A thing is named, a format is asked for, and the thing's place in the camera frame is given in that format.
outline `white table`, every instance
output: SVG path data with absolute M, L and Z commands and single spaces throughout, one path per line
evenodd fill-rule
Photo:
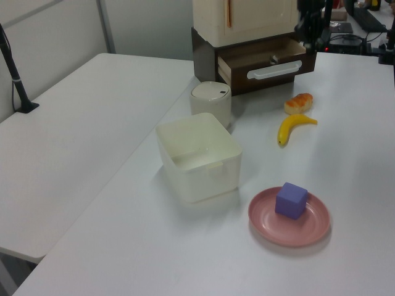
M 2 122 L 0 252 L 39 262 L 192 77 L 190 61 L 101 54 Z
M 234 97 L 239 189 L 196 204 L 174 196 L 151 131 L 15 296 L 391 295 L 392 73 L 374 57 L 318 54 L 294 83 Z M 161 122 L 189 116 L 196 83 Z M 318 125 L 297 127 L 280 148 L 283 103 L 301 92 L 314 95 L 307 114 Z M 250 227 L 251 199 L 285 181 L 328 207 L 331 232 L 319 243 L 280 247 Z

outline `cabinet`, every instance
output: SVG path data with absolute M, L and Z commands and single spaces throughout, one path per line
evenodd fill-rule
M 193 0 L 193 27 L 213 47 L 294 31 L 297 0 Z
M 312 72 L 294 33 L 297 0 L 193 0 L 195 76 L 241 94 L 294 81 Z

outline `bread roll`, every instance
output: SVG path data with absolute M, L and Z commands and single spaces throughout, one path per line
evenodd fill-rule
M 284 103 L 284 111 L 290 115 L 302 114 L 309 110 L 313 104 L 313 96 L 311 94 L 298 94 L 289 101 Z

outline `foam cube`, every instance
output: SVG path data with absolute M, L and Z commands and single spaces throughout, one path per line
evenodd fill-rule
M 275 212 L 298 219 L 306 207 L 307 190 L 291 183 L 285 183 L 276 196 Z

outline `drawer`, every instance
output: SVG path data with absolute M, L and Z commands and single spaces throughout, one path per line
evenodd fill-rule
M 218 74 L 233 94 L 292 82 L 295 75 L 314 70 L 315 55 L 284 36 L 218 51 Z

